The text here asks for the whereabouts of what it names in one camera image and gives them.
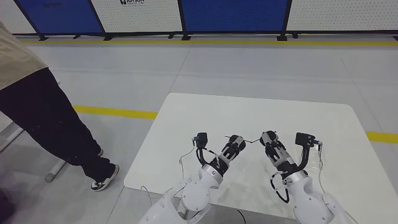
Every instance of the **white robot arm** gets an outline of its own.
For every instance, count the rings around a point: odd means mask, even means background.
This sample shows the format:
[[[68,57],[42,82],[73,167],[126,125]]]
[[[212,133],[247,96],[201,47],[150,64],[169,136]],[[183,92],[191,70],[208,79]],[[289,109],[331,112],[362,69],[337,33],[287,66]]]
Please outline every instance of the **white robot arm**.
[[[272,164],[282,176],[283,184],[286,185],[286,198],[277,191],[278,196],[285,202],[289,202],[289,194],[294,199],[294,215],[300,224],[328,224],[333,218],[341,224],[349,224],[351,220],[338,203],[328,193],[314,191],[312,178],[304,170],[308,162],[310,147],[322,143],[315,140],[309,134],[297,133],[295,143],[303,146],[302,161],[299,166],[293,161],[286,151],[285,146],[278,140],[278,135],[273,131],[262,134],[260,142],[266,147],[266,154]]]
[[[169,190],[145,213],[139,224],[196,224],[199,222],[210,210],[210,189],[220,187],[229,163],[246,147],[242,137],[233,135],[221,154],[215,154],[216,157],[207,163],[203,157],[203,150],[207,150],[207,134],[198,133],[198,136],[192,140],[197,142],[197,158],[202,164],[199,170],[200,180],[193,182],[191,178],[185,179]],[[175,209],[172,199],[181,190],[182,197],[178,209]],[[188,211],[197,212],[197,214],[186,220]]]

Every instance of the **floor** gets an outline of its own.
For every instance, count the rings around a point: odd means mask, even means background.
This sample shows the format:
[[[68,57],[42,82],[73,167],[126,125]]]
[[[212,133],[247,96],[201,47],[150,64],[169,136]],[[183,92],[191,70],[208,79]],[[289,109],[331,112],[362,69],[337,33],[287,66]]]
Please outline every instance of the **floor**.
[[[303,35],[300,40],[371,42],[391,41],[391,37]],[[28,47],[49,65],[74,105],[158,111],[170,92],[343,103],[353,107],[366,131],[398,133],[398,46]],[[52,183],[46,184],[44,176],[56,158],[22,133],[0,155],[0,188],[9,191],[18,207],[18,213],[7,223],[137,223],[149,208],[146,195],[125,188],[123,180],[152,120],[94,114],[80,117],[102,145],[104,156],[121,167],[112,186],[92,192],[91,180],[73,166],[65,166]],[[372,145],[398,192],[398,144]],[[251,212],[243,214],[247,223],[295,223]],[[201,223],[240,224],[243,219],[233,209],[214,206]]]

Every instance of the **black pants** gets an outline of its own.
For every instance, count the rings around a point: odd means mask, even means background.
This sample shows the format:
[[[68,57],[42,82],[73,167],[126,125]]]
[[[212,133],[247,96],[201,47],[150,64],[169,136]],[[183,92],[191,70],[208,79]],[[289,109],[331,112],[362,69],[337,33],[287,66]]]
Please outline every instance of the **black pants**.
[[[101,148],[81,122],[48,68],[0,90],[0,111],[27,131],[49,153],[102,182],[115,169],[98,156]]]

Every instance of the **yellow tape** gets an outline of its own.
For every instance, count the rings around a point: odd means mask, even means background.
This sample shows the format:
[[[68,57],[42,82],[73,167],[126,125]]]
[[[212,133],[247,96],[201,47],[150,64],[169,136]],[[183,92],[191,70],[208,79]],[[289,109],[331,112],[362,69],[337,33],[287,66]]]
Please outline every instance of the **yellow tape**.
[[[151,111],[136,111],[114,108],[99,108],[94,106],[73,106],[78,113],[91,113],[139,119],[156,119],[157,113]]]
[[[398,134],[395,133],[377,133],[374,131],[367,131],[366,135],[372,142],[388,142],[390,144],[398,144]]]
[[[398,42],[343,42],[343,41],[266,41],[266,40],[22,40],[23,44],[248,44],[248,45],[360,45],[360,46],[398,46]]]
[[[124,110],[114,108],[100,108],[94,106],[73,106],[78,113],[91,113],[99,115],[110,115],[127,118],[139,118],[139,119],[156,119],[157,113],[151,111],[136,111],[136,110]],[[367,131],[366,135],[372,142],[388,142],[391,144],[398,144],[398,134],[394,133],[377,133],[374,131]]]

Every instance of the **black and white sneaker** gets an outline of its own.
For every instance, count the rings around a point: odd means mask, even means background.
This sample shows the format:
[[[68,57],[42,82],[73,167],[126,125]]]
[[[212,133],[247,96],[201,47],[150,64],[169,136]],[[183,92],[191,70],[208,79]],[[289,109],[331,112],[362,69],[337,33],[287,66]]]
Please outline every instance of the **black and white sneaker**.
[[[111,176],[110,178],[105,179],[105,181],[103,181],[103,182],[96,182],[96,181],[93,181],[93,183],[91,184],[91,189],[92,189],[92,190],[94,190],[94,191],[101,191],[101,190],[104,190],[104,189],[109,185],[109,183],[110,183],[110,182],[118,175],[118,173],[119,173],[119,166],[118,166],[117,164],[115,164],[114,166],[115,166],[115,169],[114,169],[114,172],[113,172],[113,174],[112,174],[112,176]]]

